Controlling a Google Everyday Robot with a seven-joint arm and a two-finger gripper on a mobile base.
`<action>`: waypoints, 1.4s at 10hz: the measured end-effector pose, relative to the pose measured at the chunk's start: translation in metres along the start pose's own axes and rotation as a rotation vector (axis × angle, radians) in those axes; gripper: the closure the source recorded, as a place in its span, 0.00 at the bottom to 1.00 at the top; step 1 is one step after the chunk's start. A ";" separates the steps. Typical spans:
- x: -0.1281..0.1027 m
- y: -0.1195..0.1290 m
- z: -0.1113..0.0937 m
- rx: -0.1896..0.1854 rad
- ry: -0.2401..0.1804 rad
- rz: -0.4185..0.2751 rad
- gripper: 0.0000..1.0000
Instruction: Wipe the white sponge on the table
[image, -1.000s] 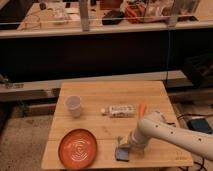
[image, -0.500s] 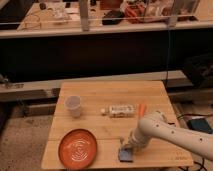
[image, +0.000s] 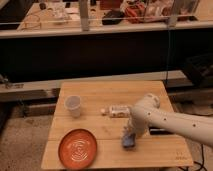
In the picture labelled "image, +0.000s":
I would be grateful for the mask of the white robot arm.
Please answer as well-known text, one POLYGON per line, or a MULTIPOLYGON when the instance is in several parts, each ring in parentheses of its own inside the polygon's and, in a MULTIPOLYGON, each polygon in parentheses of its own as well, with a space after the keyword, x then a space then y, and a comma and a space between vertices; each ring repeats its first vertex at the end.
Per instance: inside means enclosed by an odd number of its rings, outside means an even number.
POLYGON ((144 95, 130 107, 122 146, 134 147, 136 136, 143 135, 149 125, 213 148, 213 118, 162 110, 159 97, 152 93, 144 95))

